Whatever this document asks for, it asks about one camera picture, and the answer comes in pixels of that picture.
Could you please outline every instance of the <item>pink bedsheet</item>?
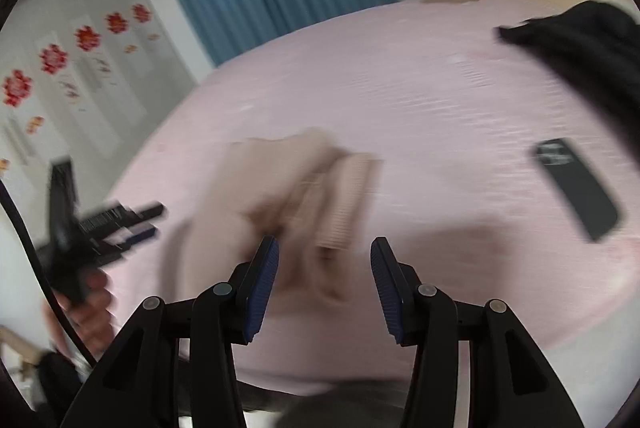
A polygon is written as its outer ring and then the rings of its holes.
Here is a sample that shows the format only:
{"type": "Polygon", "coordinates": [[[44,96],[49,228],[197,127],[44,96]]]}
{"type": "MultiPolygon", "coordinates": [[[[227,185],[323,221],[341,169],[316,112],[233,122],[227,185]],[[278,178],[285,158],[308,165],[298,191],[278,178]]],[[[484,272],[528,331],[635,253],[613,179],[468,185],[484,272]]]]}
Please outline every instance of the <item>pink bedsheet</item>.
{"type": "MultiPolygon", "coordinates": [[[[240,379],[296,393],[308,382],[410,375],[413,351],[386,332],[370,273],[378,235],[454,299],[507,301],[543,347],[609,314],[638,284],[638,169],[598,113],[493,31],[551,12],[525,0],[403,2],[297,31],[223,65],[113,192],[126,205],[157,199],[169,210],[158,241],[108,270],[117,321],[146,296],[173,299],[181,238],[225,145],[311,126],[384,160],[354,245],[350,300],[335,310],[268,312],[255,342],[234,351],[240,379]],[[621,226],[604,242],[586,242],[530,156],[533,144],[555,137],[573,140],[622,207],[621,226]]],[[[216,246],[202,256],[215,257],[216,246]]]]}

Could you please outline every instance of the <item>beige cloth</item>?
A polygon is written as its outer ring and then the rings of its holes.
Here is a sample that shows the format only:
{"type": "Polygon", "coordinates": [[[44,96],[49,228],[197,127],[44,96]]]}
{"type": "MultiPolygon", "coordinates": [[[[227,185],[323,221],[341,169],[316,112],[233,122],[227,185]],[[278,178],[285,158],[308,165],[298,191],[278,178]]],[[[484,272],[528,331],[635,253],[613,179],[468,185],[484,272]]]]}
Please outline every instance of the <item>beige cloth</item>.
{"type": "Polygon", "coordinates": [[[335,147],[320,129],[231,144],[185,239],[178,299],[227,280],[264,235],[275,235],[273,296],[289,297],[281,307],[295,307],[294,296],[345,300],[349,248],[377,164],[371,154],[335,147]]]}

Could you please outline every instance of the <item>black cloth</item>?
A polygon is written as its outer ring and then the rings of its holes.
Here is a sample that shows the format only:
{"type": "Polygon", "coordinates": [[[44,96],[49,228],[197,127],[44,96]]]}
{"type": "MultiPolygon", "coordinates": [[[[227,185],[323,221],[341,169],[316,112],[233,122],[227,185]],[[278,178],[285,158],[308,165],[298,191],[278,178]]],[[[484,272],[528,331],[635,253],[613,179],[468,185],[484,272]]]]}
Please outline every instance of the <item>black cloth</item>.
{"type": "MultiPolygon", "coordinates": [[[[178,359],[177,369],[177,406],[180,416],[191,415],[191,373],[189,361],[178,359]]],[[[255,410],[279,412],[290,405],[296,396],[265,390],[241,381],[238,381],[238,394],[242,410],[252,412],[255,410]]]]}
{"type": "Polygon", "coordinates": [[[388,381],[350,381],[324,394],[301,397],[282,412],[276,428],[397,428],[408,385],[388,381]]]}
{"type": "Polygon", "coordinates": [[[38,409],[42,417],[52,416],[59,426],[71,406],[82,382],[76,368],[59,352],[47,352],[36,367],[40,387],[47,405],[38,409]]]}
{"type": "Polygon", "coordinates": [[[630,15],[587,1],[561,15],[500,27],[498,36],[537,56],[606,111],[640,157],[640,26],[630,15]]]}

